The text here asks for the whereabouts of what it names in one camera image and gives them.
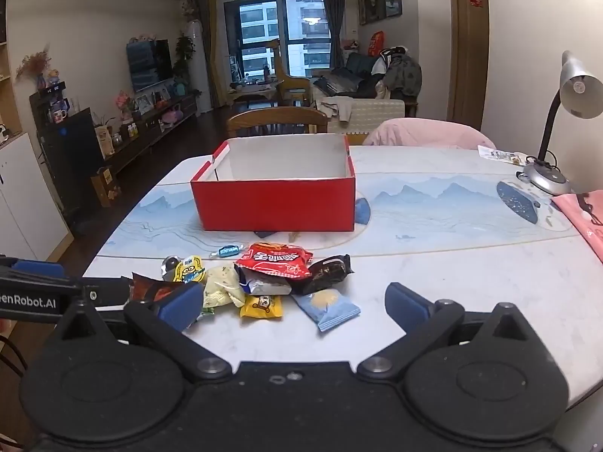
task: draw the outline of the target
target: open cardboard box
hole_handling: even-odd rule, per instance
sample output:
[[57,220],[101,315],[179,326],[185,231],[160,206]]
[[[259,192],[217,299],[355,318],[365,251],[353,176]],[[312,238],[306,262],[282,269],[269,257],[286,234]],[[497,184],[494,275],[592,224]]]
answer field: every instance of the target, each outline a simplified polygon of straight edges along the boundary
[[353,231],[356,176],[343,134],[224,141],[191,180],[207,231]]

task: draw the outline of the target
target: television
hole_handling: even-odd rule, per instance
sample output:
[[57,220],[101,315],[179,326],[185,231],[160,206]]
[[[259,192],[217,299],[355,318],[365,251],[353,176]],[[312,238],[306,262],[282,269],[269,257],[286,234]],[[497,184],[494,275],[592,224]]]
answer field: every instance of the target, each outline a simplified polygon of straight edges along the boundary
[[130,43],[126,51],[135,92],[172,78],[172,61],[167,40]]

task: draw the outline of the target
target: red bag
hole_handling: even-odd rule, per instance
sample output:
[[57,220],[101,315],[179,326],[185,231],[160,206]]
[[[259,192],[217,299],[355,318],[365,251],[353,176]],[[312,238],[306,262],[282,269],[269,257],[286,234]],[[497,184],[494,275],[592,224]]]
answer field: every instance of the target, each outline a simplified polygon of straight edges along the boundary
[[309,277],[306,267],[312,254],[300,246],[276,243],[254,243],[235,263],[257,272],[292,279]]
[[383,50],[384,43],[385,33],[383,31],[375,32],[369,44],[369,56],[379,56],[379,53]]

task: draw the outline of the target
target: wooden door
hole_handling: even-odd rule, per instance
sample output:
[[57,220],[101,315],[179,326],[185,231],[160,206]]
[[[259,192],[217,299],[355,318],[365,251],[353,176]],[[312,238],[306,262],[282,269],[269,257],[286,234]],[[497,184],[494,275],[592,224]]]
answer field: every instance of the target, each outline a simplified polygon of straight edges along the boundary
[[479,131],[488,79],[488,0],[451,0],[451,17],[448,120]]
[[36,259],[8,209],[2,193],[0,193],[0,254],[26,260]]
[[0,149],[0,192],[37,260],[47,260],[67,236],[35,159],[29,136],[22,134]]

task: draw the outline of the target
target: lamp neck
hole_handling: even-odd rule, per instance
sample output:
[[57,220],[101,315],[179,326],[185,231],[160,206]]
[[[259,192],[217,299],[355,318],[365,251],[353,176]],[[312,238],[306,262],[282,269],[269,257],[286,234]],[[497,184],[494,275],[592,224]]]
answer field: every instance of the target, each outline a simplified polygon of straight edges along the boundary
[[549,141],[551,141],[551,132],[553,132],[553,123],[555,122],[555,116],[559,110],[559,106],[562,104],[559,90],[553,101],[551,102],[551,108],[549,108],[549,115],[546,117],[545,133],[542,135],[542,142],[540,143],[540,152],[538,153],[538,159],[540,161],[545,160],[546,151],[549,149]]

